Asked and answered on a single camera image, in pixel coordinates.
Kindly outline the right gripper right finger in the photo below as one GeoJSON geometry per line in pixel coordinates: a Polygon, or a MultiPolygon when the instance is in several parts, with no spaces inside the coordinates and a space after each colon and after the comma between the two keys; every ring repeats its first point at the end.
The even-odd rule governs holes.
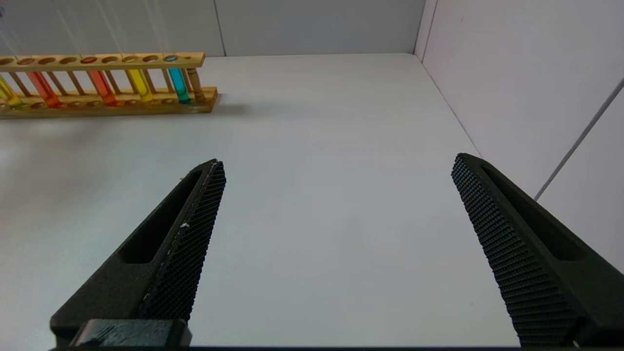
{"type": "Polygon", "coordinates": [[[485,160],[451,171],[524,348],[621,348],[624,276],[485,160]]]}

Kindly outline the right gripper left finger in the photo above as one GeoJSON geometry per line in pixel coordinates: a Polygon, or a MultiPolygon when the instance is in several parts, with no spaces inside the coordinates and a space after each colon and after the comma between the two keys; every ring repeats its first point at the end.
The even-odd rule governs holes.
{"type": "Polygon", "coordinates": [[[187,324],[226,184],[215,158],[193,168],[54,313],[56,343],[94,319],[187,324]]]}

